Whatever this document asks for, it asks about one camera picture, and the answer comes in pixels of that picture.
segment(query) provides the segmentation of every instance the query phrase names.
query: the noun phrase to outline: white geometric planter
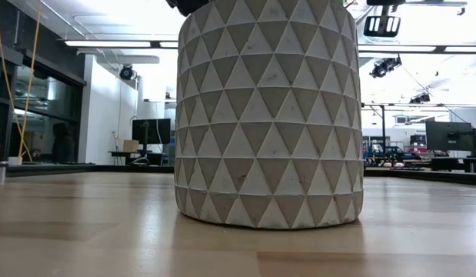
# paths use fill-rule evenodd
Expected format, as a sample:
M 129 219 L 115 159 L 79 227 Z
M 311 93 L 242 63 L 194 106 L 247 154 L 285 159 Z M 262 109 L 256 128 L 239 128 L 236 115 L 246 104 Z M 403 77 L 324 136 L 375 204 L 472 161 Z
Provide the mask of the white geometric planter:
M 175 194 L 206 222 L 300 229 L 362 209 L 355 21 L 319 0 L 218 0 L 179 38 Z

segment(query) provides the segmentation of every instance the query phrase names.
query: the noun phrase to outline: yellow cable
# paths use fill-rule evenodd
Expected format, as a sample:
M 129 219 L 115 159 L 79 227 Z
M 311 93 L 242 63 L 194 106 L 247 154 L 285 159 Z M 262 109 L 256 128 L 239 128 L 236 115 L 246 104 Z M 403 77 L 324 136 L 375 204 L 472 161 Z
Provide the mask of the yellow cable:
M 7 85 L 7 92 L 8 92 L 8 97 L 10 99 L 10 105 L 12 106 L 12 113 L 14 115 L 16 115 L 15 111 L 14 111 L 14 97 L 12 96 L 12 90 L 10 88 L 10 82 L 8 81 L 7 67 L 5 66 L 5 55 L 4 55 L 4 49 L 3 49 L 3 46 L 2 46 L 2 35 L 1 34 L 0 34 L 0 56 L 2 58 L 2 67 L 4 69 L 5 84 Z M 19 120 L 18 120 L 17 115 L 15 116 L 15 123 L 17 125 L 17 130 L 19 131 L 19 135 L 21 136 L 21 144 L 22 144 L 23 135 L 22 135 L 21 127 L 19 126 Z M 28 149 L 27 145 L 25 145 L 25 151 L 28 153 L 29 161 L 32 162 L 31 153 L 29 152 L 29 149 Z
M 22 146 L 25 145 L 24 143 L 24 134 L 25 134 L 25 126 L 28 124 L 28 108 L 29 108 L 29 96 L 31 94 L 32 88 L 32 77 L 34 76 L 35 72 L 35 60 L 36 60 L 36 50 L 38 47 L 38 35 L 39 35 L 39 26 L 41 20 L 41 0 L 38 0 L 38 19 L 36 20 L 36 33 L 35 33 L 35 44 L 32 49 L 32 61 L 31 61 L 31 74 L 29 76 L 29 87 L 28 87 L 28 94 L 25 97 L 25 114 L 24 114 L 24 121 L 22 123 L 22 133 L 21 133 L 21 146 L 19 146 L 19 154 L 18 158 L 22 157 Z

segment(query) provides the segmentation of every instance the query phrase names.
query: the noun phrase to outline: wooden table surface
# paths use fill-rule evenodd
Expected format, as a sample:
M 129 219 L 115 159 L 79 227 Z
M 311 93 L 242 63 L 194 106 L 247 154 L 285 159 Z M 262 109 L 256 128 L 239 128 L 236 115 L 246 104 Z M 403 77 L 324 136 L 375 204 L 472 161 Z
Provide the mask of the wooden table surface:
M 476 186 L 365 179 L 359 221 L 278 232 L 180 215 L 172 175 L 0 186 L 0 277 L 476 276 Z

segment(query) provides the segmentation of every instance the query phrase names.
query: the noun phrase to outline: person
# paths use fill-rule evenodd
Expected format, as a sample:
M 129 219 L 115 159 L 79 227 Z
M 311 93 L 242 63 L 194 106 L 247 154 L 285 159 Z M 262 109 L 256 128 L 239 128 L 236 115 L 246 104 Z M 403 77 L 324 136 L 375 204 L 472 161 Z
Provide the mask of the person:
M 70 131 L 65 123 L 57 123 L 53 125 L 53 142 L 52 161 L 57 164 L 65 164 L 75 162 L 74 158 L 74 139 L 70 135 Z

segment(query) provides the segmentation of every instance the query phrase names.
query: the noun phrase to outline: computer monitor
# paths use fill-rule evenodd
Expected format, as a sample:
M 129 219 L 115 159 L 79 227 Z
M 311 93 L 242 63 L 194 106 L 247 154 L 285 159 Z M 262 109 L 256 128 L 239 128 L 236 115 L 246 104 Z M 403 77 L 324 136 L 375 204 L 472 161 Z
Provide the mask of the computer monitor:
M 425 131 L 430 150 L 473 151 L 474 141 L 470 123 L 426 122 Z
M 171 119 L 139 119 L 131 125 L 131 139 L 144 144 L 147 128 L 147 144 L 169 144 L 171 141 Z

